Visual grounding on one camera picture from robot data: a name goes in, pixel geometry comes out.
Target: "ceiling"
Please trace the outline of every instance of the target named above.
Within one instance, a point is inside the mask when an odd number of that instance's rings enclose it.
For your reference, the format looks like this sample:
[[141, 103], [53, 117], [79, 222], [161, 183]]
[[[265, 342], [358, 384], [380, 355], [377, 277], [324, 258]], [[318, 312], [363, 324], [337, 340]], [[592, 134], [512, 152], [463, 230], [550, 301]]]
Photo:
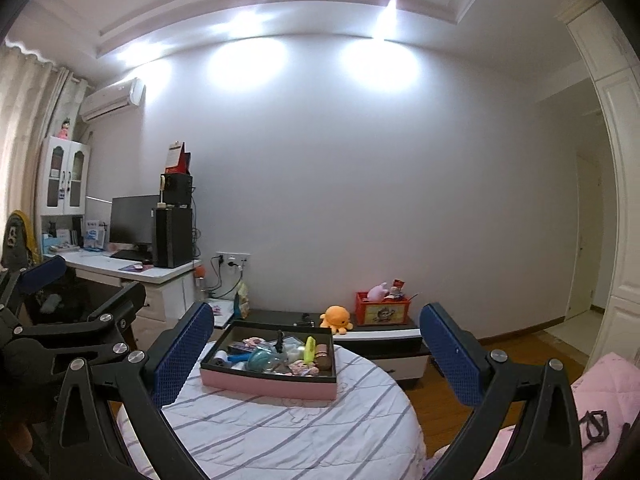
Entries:
[[[154, 44], [158, 56], [235, 39], [238, 7], [261, 16], [255, 35], [370, 37], [389, 0], [31, 0], [8, 39], [93, 82], [127, 69], [122, 52]], [[554, 15], [563, 0], [398, 0], [391, 40], [446, 52], [531, 81], [580, 59]]]

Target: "power outlet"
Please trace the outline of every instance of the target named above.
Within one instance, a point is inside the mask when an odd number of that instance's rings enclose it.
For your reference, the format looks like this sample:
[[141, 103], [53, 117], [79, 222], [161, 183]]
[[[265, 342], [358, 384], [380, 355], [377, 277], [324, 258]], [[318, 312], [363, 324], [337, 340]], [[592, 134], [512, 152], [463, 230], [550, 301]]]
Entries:
[[216, 251], [216, 256], [222, 256], [224, 258], [223, 265], [234, 263], [236, 265], [245, 266], [249, 263], [249, 253], [225, 253], [223, 251]]

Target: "pink blanket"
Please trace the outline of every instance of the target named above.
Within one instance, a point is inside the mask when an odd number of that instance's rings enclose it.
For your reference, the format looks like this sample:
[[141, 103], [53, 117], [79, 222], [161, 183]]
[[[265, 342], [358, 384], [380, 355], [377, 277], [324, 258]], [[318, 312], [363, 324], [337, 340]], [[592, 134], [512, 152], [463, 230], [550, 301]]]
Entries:
[[[594, 480], [613, 456], [620, 441], [622, 425], [633, 424], [640, 411], [640, 370], [616, 354], [601, 357], [572, 385], [578, 418], [584, 413], [604, 410], [609, 419], [609, 437], [593, 444], [582, 454], [582, 480]], [[491, 451], [476, 473], [481, 479], [495, 470], [507, 447], [513, 426], [500, 430]], [[582, 445], [589, 442], [585, 425], [580, 425]]]

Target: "doorway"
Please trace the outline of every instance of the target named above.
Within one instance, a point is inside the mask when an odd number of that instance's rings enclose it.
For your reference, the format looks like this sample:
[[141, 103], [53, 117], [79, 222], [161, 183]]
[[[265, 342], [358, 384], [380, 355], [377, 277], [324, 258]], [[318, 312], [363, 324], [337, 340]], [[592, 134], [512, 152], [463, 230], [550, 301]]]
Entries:
[[576, 154], [578, 225], [574, 277], [563, 323], [546, 333], [586, 363], [607, 307], [616, 246], [616, 184], [609, 134], [593, 83], [585, 79], [550, 97]]

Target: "speaker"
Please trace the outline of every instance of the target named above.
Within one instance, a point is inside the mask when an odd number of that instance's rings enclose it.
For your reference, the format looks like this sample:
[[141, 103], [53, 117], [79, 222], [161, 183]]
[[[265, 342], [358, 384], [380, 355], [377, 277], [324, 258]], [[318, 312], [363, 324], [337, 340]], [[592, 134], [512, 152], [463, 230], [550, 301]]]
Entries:
[[164, 191], [162, 201], [175, 207], [191, 207], [193, 177], [185, 173], [163, 173]]
[[173, 269], [193, 260], [193, 210], [154, 209], [153, 260], [156, 267]]

